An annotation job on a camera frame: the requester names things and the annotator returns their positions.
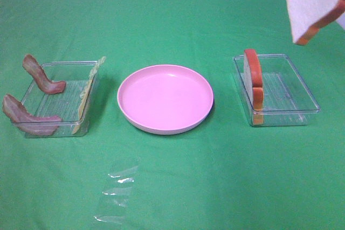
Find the clear right plastic container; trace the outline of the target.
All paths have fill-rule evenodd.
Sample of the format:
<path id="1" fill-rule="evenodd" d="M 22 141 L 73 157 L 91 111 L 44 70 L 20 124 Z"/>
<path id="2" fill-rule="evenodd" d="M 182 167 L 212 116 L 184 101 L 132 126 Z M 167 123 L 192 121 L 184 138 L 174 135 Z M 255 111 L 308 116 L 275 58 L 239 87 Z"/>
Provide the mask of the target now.
<path id="1" fill-rule="evenodd" d="M 244 56 L 233 57 L 234 79 L 251 126 L 301 126 L 314 120 L 320 106 L 285 54 L 259 54 L 263 108 L 255 110 L 244 83 Z"/>

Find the bacon strip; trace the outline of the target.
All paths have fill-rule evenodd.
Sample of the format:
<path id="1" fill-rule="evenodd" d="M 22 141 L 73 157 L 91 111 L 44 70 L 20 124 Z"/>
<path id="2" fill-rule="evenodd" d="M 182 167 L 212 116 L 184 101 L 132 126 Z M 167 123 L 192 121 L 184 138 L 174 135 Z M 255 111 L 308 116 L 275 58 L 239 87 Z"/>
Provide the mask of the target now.
<path id="1" fill-rule="evenodd" d="M 58 115 L 33 116 L 20 101 L 10 94 L 6 94 L 3 98 L 2 111 L 13 123 L 19 123 L 21 131 L 36 136 L 52 135 L 58 128 L 57 123 L 62 121 Z"/>
<path id="2" fill-rule="evenodd" d="M 46 94 L 59 94 L 65 90 L 65 81 L 52 81 L 50 80 L 44 69 L 37 62 L 34 56 L 31 54 L 26 54 L 23 62 L 23 68 L 32 76 L 33 80 L 36 82 L 38 88 Z"/>

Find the yellow cheese slice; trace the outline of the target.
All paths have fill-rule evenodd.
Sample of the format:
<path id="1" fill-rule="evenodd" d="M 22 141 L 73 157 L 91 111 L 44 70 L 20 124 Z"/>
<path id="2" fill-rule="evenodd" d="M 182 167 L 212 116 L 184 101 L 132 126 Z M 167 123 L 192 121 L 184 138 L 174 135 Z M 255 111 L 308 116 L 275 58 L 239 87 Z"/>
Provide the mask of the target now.
<path id="1" fill-rule="evenodd" d="M 87 131 L 87 128 L 88 128 L 88 125 L 89 125 L 89 122 L 86 121 L 86 119 L 87 119 L 87 112 L 88 112 L 88 108 L 89 108 L 89 104 L 87 103 L 88 102 L 89 93 L 88 93 L 86 99 L 84 99 L 84 100 L 81 99 L 80 105 L 78 107 L 78 120 L 79 120 L 79 123 L 76 124 L 73 127 L 72 135 L 80 135 L 81 136 L 81 135 L 84 135 L 85 132 Z"/>

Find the pink round plate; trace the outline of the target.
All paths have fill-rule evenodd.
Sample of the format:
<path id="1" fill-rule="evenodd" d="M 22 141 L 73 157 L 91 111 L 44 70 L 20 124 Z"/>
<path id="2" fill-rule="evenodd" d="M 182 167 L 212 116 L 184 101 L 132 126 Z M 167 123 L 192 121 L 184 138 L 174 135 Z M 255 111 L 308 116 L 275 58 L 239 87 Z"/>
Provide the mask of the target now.
<path id="1" fill-rule="evenodd" d="M 120 110 L 135 127 L 152 134 L 189 131 L 208 116 L 214 95 L 196 71 L 178 65 L 154 65 L 129 75 L 117 93 Z"/>

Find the clear tape patch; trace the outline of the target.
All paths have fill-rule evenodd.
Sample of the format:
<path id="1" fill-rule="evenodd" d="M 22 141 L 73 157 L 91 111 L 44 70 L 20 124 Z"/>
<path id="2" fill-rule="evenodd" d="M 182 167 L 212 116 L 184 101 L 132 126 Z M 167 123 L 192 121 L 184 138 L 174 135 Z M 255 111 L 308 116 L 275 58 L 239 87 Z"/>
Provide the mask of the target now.
<path id="1" fill-rule="evenodd" d="M 140 160 L 140 157 L 123 157 L 111 164 L 90 229 L 122 229 Z"/>

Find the white bread slice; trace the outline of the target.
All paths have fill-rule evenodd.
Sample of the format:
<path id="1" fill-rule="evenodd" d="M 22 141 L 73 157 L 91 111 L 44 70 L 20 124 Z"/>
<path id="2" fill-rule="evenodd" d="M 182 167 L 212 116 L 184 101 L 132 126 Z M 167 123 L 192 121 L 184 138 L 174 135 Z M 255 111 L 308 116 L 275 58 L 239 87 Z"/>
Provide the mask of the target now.
<path id="1" fill-rule="evenodd" d="M 286 0 L 293 43 L 306 45 L 344 13 L 344 0 Z"/>

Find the green lettuce leaf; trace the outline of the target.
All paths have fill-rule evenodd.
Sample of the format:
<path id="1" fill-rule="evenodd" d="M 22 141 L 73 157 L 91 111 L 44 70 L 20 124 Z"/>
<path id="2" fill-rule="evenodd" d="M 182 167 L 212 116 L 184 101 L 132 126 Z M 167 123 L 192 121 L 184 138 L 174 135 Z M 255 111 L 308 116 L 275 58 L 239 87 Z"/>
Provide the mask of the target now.
<path id="1" fill-rule="evenodd" d="M 96 76 L 100 66 L 105 62 L 105 60 L 106 60 L 106 56 L 103 56 L 102 58 L 100 58 L 95 63 L 94 67 L 91 69 L 91 71 L 89 73 L 89 77 L 88 77 L 88 82 L 87 82 L 86 86 L 84 87 L 84 90 L 80 94 L 80 98 L 82 100 L 87 98 L 87 95 L 88 95 L 89 90 L 91 88 L 92 81 L 93 81 L 94 77 Z"/>

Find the clear left plastic container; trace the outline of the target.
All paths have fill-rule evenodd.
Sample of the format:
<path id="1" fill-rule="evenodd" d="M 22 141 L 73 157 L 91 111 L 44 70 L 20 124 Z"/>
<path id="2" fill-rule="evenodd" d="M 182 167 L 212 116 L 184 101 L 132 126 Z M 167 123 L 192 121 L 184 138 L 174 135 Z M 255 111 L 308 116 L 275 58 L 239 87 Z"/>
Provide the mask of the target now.
<path id="1" fill-rule="evenodd" d="M 50 117 L 58 115 L 61 117 L 62 121 L 57 123 L 57 130 L 50 136 L 36 136 L 24 132 L 26 138 L 80 136 L 72 135 L 72 130 L 73 127 L 79 123 L 78 107 L 81 102 L 80 94 L 88 82 L 89 73 L 96 62 L 97 61 L 60 61 L 42 64 L 42 68 L 49 79 L 52 81 L 66 82 L 65 90 L 59 94 L 46 94 L 38 88 L 35 81 L 32 81 L 21 103 L 33 116 Z M 89 111 L 91 109 L 90 106 L 95 99 L 98 84 L 99 78 L 97 72 L 87 102 L 89 108 L 86 121 L 88 122 Z"/>

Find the upright bread slice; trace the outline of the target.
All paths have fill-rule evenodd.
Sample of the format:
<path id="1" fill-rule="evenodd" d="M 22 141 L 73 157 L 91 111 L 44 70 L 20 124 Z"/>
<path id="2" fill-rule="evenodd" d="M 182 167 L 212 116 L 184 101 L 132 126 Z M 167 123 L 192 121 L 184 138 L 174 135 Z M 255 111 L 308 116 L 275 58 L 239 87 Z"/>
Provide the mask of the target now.
<path id="1" fill-rule="evenodd" d="M 248 94 L 251 107 L 253 109 L 253 125 L 261 125 L 264 122 L 264 116 L 257 114 L 262 111 L 264 103 L 264 88 L 261 65 L 255 49 L 244 50 L 244 85 Z"/>

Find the clear plastic container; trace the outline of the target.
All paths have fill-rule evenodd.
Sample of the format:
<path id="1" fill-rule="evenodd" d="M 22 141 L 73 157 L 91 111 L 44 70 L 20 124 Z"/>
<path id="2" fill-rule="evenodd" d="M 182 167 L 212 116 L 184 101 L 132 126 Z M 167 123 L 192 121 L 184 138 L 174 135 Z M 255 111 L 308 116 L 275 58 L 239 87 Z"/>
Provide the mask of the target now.
<path id="1" fill-rule="evenodd" d="M 244 83 L 244 56 L 233 57 L 234 79 L 251 126 L 301 126 L 314 120 L 320 106 L 285 54 L 259 54 L 263 108 L 255 110 Z"/>
<path id="2" fill-rule="evenodd" d="M 66 82 L 65 90 L 59 94 L 46 94 L 38 88 L 35 81 L 32 81 L 21 103 L 33 116 L 50 117 L 58 115 L 61 117 L 62 121 L 57 123 L 57 130 L 50 136 L 36 136 L 24 132 L 26 138 L 80 136 L 72 135 L 72 130 L 73 127 L 79 123 L 78 107 L 81 102 L 80 94 L 88 82 L 89 73 L 96 62 L 97 61 L 60 61 L 42 64 L 42 68 L 49 79 L 52 81 Z M 90 106 L 95 99 L 98 84 L 99 78 L 97 72 L 87 102 L 89 108 L 86 121 L 88 122 L 89 111 L 91 109 Z"/>

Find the green tablecloth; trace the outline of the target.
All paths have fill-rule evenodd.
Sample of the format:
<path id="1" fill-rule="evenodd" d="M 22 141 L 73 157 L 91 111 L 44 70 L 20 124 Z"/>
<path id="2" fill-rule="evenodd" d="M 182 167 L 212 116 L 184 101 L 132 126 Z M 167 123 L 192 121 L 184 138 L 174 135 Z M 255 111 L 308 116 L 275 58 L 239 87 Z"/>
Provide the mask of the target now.
<path id="1" fill-rule="evenodd" d="M 290 57 L 321 110 L 301 127 L 252 127 L 231 75 L 246 48 Z M 97 60 L 83 137 L 27 139 L 1 116 L 1 229 L 92 229 L 108 174 L 137 173 L 122 229 L 344 229 L 344 30 L 291 40 L 285 0 L 1 0 L 1 94 L 21 98 L 41 63 Z M 198 71 L 212 112 L 173 136 L 145 133 L 116 101 L 155 64 Z"/>

